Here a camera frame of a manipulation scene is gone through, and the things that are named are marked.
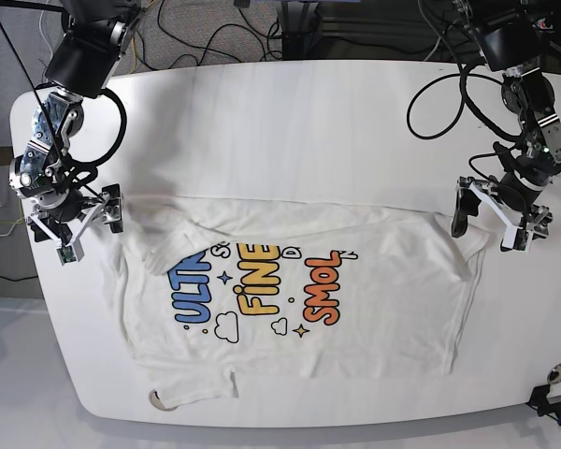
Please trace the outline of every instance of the white table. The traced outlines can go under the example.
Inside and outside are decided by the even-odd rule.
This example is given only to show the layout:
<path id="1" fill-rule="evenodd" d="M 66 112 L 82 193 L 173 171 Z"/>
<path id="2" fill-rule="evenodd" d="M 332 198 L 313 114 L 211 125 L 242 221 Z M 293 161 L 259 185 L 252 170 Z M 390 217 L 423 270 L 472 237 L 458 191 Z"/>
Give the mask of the white table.
<path id="1" fill-rule="evenodd" d="M 405 111 L 420 87 L 452 71 L 443 64 L 319 61 L 117 78 L 108 87 L 127 109 L 127 136 L 94 188 L 119 182 L 125 195 L 333 201 L 451 214 L 455 181 L 471 174 L 467 159 L 490 152 L 495 137 L 466 112 L 446 137 L 420 141 L 408 132 Z M 561 77 L 549 79 L 561 116 Z M 497 86 L 469 84 L 489 117 L 518 130 Z M 420 100 L 413 124 L 423 133 L 437 131 L 457 104 L 456 80 L 441 83 Z M 72 151 L 90 160 L 114 140 L 119 118 L 106 99 L 86 100 L 83 107 L 85 124 Z M 12 108 L 15 153 L 30 136 L 35 108 L 30 94 Z M 480 164 L 501 173 L 495 160 Z M 383 423 L 525 402 L 561 362 L 561 180 L 540 202 L 554 214 L 552 235 L 530 254 L 499 251 L 502 225 L 487 208 L 473 222 L 496 233 L 452 375 L 417 382 L 275 378 L 272 389 L 264 388 L 269 378 L 238 376 L 240 398 L 172 413 L 150 405 L 151 386 L 117 334 L 100 288 L 94 236 L 83 237 L 85 258 L 63 268 L 49 243 L 32 248 L 73 384 L 96 415 L 218 427 Z M 554 392 L 561 394 L 561 384 Z"/>

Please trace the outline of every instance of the white t-shirt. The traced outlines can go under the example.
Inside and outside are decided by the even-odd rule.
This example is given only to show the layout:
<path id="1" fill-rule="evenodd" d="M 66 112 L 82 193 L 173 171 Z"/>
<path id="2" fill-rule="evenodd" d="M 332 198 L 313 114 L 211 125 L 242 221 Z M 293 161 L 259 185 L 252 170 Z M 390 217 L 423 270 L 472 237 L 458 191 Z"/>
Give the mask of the white t-shirt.
<path id="1" fill-rule="evenodd" d="M 124 220 L 110 306 L 167 408 L 232 397 L 232 373 L 450 373 L 487 241 L 334 204 L 143 196 Z"/>

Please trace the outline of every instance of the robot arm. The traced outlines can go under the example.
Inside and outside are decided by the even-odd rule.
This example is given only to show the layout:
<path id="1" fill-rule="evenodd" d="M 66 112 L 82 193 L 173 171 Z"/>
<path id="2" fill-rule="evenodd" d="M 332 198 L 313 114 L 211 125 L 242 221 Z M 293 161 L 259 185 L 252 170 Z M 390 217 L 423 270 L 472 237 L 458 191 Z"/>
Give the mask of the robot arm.
<path id="1" fill-rule="evenodd" d="M 126 130 L 121 100 L 105 89 L 109 78 L 137 29 L 145 10 L 139 0 L 63 0 L 71 16 L 63 42 L 54 53 L 46 77 L 57 86 L 33 119 L 33 134 L 22 156 L 10 165 L 10 185 L 34 209 L 27 223 L 36 241 L 53 240 L 63 264 L 79 261 L 82 233 L 94 224 L 108 224 L 122 232 L 121 191 L 111 185 L 94 197 L 80 189 L 96 179 L 98 167 L 119 148 Z M 104 95 L 121 114 L 121 129 L 104 156 L 92 162 L 76 161 L 70 138 L 83 125 L 84 97 Z M 79 220 L 71 231 L 68 224 Z"/>
<path id="2" fill-rule="evenodd" d="M 547 6 L 553 3 L 559 2 L 533 5 L 532 14 L 539 18 L 542 5 L 542 16 L 547 15 Z M 539 57 L 544 53 L 539 28 L 517 0 L 457 0 L 456 4 L 483 56 L 469 69 L 485 61 L 491 70 L 503 72 L 502 99 L 517 115 L 522 132 L 514 137 L 498 133 L 512 143 L 509 148 L 494 144 L 505 170 L 500 181 L 494 177 L 483 181 L 460 178 L 452 234 L 463 236 L 467 217 L 478 216 L 478 207 L 484 202 L 499 212 L 507 227 L 501 249 L 528 251 L 533 239 L 548 236 L 553 220 L 548 208 L 534 203 L 548 184 L 561 176 L 561 121 L 554 110 L 553 87 L 539 68 Z M 462 94 L 466 94 L 465 78 Z M 467 105 L 474 111 L 469 98 Z M 519 224 L 508 218 L 511 212 L 522 214 Z"/>

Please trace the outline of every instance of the star graphic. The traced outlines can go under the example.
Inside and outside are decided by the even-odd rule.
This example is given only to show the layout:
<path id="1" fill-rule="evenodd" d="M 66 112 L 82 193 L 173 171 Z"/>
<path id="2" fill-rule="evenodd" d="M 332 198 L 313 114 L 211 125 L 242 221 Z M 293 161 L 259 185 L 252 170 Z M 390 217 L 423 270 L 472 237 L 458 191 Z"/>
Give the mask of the star graphic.
<path id="1" fill-rule="evenodd" d="M 226 285 L 226 283 L 227 283 L 228 281 L 230 281 L 231 279 L 233 279 L 233 278 L 231 278 L 228 274 L 226 274 L 226 271 L 223 271 L 223 274 L 222 274 L 221 276 L 216 276 L 216 277 L 217 277 L 218 279 L 220 279 L 221 281 L 223 281 L 224 285 Z"/>
<path id="2" fill-rule="evenodd" d="M 303 334 L 307 334 L 309 332 L 309 330 L 305 329 L 303 325 L 299 325 L 299 328 L 293 329 L 293 331 L 299 334 L 300 339 L 303 337 Z"/>

